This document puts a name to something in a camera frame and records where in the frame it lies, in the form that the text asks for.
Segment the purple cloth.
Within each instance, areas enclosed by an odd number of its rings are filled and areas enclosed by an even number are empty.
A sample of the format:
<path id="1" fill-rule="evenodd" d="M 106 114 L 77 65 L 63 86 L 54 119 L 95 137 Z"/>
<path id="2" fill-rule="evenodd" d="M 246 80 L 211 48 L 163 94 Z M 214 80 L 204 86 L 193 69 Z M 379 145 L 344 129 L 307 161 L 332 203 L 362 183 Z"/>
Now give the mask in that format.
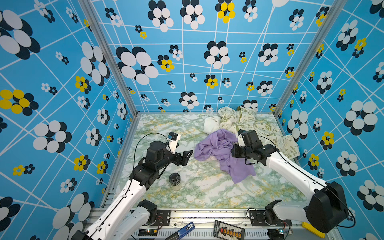
<path id="1" fill-rule="evenodd" d="M 255 176 L 256 172 L 253 166 L 245 164 L 244 158 L 232 156 L 231 150 L 237 142 L 235 134 L 225 129 L 217 130 L 196 145 L 194 158 L 206 161 L 214 157 L 219 162 L 220 169 L 231 176 L 234 184 L 240 183 L 248 176 Z"/>

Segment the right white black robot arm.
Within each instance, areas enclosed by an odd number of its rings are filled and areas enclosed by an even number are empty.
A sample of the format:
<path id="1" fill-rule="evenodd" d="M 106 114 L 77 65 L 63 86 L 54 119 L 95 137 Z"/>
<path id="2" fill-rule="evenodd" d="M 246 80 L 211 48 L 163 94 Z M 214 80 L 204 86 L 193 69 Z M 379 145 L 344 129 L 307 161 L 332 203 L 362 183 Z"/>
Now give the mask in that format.
<path id="1" fill-rule="evenodd" d="M 328 233 L 353 214 L 347 206 L 344 189 L 336 182 L 328 183 L 294 164 L 271 144 L 264 145 L 256 131 L 238 132 L 233 146 L 234 158 L 254 160 L 281 174 L 306 196 L 306 202 L 285 203 L 275 200 L 265 207 L 264 219 L 269 225 L 285 220 L 311 224 Z"/>

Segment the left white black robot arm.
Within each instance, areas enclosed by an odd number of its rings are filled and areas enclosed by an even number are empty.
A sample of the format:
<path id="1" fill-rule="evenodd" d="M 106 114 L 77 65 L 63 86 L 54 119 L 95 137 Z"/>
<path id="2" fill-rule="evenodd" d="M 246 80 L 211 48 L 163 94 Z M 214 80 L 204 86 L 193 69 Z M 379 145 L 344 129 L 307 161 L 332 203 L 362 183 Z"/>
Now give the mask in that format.
<path id="1" fill-rule="evenodd" d="M 141 201 L 167 166 L 186 166 L 193 151 L 176 152 L 177 141 L 150 143 L 146 156 L 133 169 L 129 180 L 105 212 L 86 231 L 77 231 L 73 240 L 127 240 L 146 223 L 155 221 L 157 205 Z"/>

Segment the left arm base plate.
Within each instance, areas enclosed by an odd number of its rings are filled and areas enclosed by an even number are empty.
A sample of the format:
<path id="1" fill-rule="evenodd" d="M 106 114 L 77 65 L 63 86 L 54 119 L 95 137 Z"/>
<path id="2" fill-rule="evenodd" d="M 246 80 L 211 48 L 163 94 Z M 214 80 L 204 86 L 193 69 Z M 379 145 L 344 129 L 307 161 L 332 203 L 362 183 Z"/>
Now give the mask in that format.
<path id="1" fill-rule="evenodd" d="M 171 220 L 171 210 L 157 210 L 155 220 L 149 226 L 169 226 Z"/>

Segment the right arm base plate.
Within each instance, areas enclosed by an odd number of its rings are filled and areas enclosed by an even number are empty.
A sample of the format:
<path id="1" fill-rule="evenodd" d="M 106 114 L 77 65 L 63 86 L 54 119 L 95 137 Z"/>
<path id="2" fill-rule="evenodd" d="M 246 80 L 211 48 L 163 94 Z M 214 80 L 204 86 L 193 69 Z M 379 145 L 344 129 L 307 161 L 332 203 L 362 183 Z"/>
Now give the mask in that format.
<path id="1" fill-rule="evenodd" d="M 251 221 L 253 227 L 278 227 L 287 228 L 292 226 L 291 220 L 272 220 L 271 223 L 267 222 L 267 217 L 264 210 L 248 209 L 246 211 L 247 218 Z"/>

